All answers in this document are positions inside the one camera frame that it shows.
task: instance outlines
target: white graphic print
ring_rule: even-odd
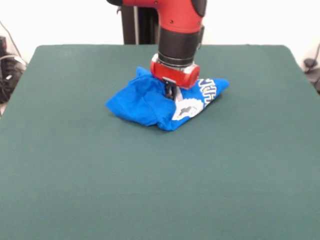
[[[202,96],[204,97],[205,107],[211,103],[217,96],[217,87],[212,79],[199,79],[198,86]]]
[[[183,99],[180,88],[177,88],[175,99],[176,110],[172,120],[179,121],[185,117],[193,118],[204,109],[204,103],[196,98]]]

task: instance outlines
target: green table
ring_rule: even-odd
[[[320,98],[291,52],[203,46],[230,86],[164,132],[105,108],[156,50],[36,50],[0,120],[0,240],[320,239]]]

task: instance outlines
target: white wall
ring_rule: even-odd
[[[204,44],[269,44],[290,48],[297,63],[315,57],[320,0],[208,0]]]
[[[121,14],[106,0],[0,0],[0,9],[27,61],[43,44],[123,44]],[[320,0],[208,0],[203,43],[286,45],[302,66],[320,42],[319,9]]]
[[[106,0],[0,0],[0,9],[28,62],[39,45],[124,43],[121,14]]]

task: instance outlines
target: blue cloth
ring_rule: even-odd
[[[138,67],[136,77],[105,105],[124,120],[174,131],[198,115],[228,86],[225,79],[198,79],[189,90],[178,88],[174,101],[165,97],[162,81],[153,77],[150,71]]]

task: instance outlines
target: tabletop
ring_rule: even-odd
[[[202,46],[230,85],[174,132],[105,107],[156,50],[36,49],[0,122],[0,239],[320,239],[320,99],[290,50]]]

